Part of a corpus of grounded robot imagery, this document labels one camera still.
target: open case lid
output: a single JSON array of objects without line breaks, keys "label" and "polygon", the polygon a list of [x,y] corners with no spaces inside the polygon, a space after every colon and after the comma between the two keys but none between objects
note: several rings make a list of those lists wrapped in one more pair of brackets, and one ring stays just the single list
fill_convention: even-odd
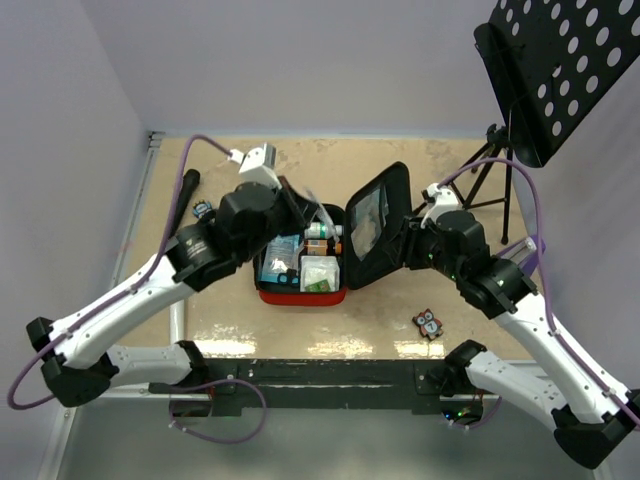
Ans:
[{"label": "open case lid", "polygon": [[357,290],[402,266],[402,227],[411,214],[407,166],[384,170],[351,197],[345,213],[345,283]]}]

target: small bottle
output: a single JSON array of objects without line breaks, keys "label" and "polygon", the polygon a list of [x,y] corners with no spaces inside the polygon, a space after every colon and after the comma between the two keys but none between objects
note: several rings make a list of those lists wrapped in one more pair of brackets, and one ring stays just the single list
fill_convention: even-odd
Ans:
[{"label": "small bottle", "polygon": [[[342,236],[342,225],[336,225],[336,233],[338,234],[339,237]],[[329,234],[329,229],[327,228],[327,226],[322,223],[322,222],[312,222],[309,225],[309,228],[307,228],[304,231],[304,238],[322,238],[322,239],[326,239],[329,238],[331,235]]]}]

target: red first aid kit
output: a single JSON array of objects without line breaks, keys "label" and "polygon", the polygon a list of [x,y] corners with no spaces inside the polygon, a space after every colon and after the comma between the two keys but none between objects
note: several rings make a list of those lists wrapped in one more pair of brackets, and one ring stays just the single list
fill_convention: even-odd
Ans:
[{"label": "red first aid kit", "polygon": [[[362,214],[366,203],[367,213]],[[403,265],[405,218],[411,215],[411,191],[409,169],[396,162],[371,182],[362,187],[347,202],[345,209],[337,205],[323,204],[335,225],[343,225],[340,238],[342,255],[339,255],[340,284],[337,291],[304,292],[300,285],[261,281],[266,248],[253,259],[254,282],[260,298],[272,305],[297,305],[326,307],[344,300],[347,290],[357,290],[398,270]],[[371,215],[371,206],[377,207]],[[362,222],[377,219],[380,226],[375,241],[363,249],[358,235],[364,230]]]}]

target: bottle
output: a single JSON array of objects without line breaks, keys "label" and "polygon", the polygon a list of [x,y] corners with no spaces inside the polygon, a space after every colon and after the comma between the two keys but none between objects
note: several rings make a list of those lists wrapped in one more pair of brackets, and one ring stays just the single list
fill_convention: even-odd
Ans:
[{"label": "bottle", "polygon": [[[339,237],[342,236],[343,233],[343,228],[342,225],[336,225],[336,233],[338,234]],[[322,238],[322,239],[326,239],[329,238],[331,235],[329,235],[329,229],[327,228],[327,226],[322,223],[322,222],[313,222],[309,225],[309,228],[307,228],[304,231],[304,238]]]},{"label": "bottle", "polygon": [[342,243],[329,243],[327,240],[305,240],[307,255],[326,257],[342,254]]}]

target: gray wall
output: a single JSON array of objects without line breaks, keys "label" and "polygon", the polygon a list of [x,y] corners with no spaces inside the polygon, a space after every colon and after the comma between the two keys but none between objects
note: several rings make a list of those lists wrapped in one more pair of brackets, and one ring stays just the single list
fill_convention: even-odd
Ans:
[{"label": "gray wall", "polygon": [[82,0],[150,128],[481,135],[496,0]]},{"label": "gray wall", "polygon": [[[142,124],[77,0],[0,2],[0,477],[40,468],[55,405],[5,403],[25,324],[107,287],[143,166]],[[45,393],[39,372],[19,392]]]},{"label": "gray wall", "polygon": [[[534,179],[542,196],[554,312],[614,375],[640,388],[640,61]],[[516,178],[530,231],[533,205]],[[640,435],[612,455],[638,477]]]},{"label": "gray wall", "polygon": [[[59,480],[593,479],[540,423],[503,407],[467,434],[434,415],[271,410],[258,437],[225,446],[168,429],[166,400],[99,399],[77,416]],[[249,409],[240,418],[190,422],[210,435],[237,438],[258,418]]]}]

